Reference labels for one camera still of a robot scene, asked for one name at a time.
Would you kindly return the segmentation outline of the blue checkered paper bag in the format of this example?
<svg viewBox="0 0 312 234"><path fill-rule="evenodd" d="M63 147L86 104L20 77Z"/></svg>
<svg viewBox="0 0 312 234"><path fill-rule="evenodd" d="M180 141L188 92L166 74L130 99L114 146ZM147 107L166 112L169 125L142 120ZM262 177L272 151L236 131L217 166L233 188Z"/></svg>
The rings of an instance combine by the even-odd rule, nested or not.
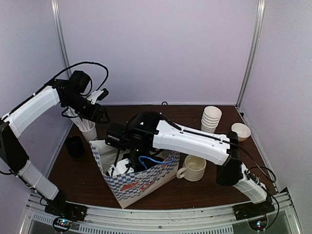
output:
<svg viewBox="0 0 312 234"><path fill-rule="evenodd" d="M117 149L105 144L104 140L89 141L96 164L121 208L127 208L162 185L174 179L178 171L180 153L163 151L160 158L165 164L157 164L148 170L134 172L114 166Z"/></svg>

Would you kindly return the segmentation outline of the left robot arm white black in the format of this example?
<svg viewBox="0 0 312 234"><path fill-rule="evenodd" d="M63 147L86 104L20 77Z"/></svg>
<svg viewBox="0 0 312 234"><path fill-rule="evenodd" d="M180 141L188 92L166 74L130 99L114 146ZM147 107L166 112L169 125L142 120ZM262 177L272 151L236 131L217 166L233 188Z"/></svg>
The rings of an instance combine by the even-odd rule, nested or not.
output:
<svg viewBox="0 0 312 234"><path fill-rule="evenodd" d="M93 123L108 123L107 109L99 101L109 92L106 88L98 88L85 95L90 81L83 71L74 71L69 79L52 78L0 119L1 159L11 174L36 191L59 216L68 215L70 205L62 191L30 160L20 138L38 119L58 105L73 109L78 117Z"/></svg>

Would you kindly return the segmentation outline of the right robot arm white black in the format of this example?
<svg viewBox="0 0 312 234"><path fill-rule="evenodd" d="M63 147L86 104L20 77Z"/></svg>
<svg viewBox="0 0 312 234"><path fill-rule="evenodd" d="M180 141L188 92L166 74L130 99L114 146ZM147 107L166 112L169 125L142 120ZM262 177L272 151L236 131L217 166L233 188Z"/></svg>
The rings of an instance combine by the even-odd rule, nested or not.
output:
<svg viewBox="0 0 312 234"><path fill-rule="evenodd" d="M275 210L265 185L240 160L237 133L210 134L178 125L157 112L134 115L125 125L113 123L106 131L105 143L119 151L129 150L125 159L114 162L108 175L130 170L141 172L156 164L158 151L170 150L193 155L217 166L216 183L233 186L249 198L254 215Z"/></svg>

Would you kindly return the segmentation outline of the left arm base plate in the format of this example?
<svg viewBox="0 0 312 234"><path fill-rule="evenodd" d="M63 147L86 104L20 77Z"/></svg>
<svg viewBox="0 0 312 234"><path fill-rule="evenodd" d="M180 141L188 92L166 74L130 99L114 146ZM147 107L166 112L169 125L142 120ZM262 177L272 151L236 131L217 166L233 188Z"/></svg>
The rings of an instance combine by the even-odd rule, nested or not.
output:
<svg viewBox="0 0 312 234"><path fill-rule="evenodd" d="M87 214L87 207L69 202L48 202L44 211L48 214L61 216L73 221L84 221Z"/></svg>

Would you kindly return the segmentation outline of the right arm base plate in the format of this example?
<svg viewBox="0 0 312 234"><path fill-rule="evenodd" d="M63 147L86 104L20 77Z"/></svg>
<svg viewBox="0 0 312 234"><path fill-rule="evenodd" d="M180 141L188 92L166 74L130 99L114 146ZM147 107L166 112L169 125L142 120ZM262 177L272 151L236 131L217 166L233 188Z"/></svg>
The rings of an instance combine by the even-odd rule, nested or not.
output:
<svg viewBox="0 0 312 234"><path fill-rule="evenodd" d="M265 215L275 211L272 202L264 201L258 204L252 202L242 203L233 206L233 211L236 220L250 219L253 217Z"/></svg>

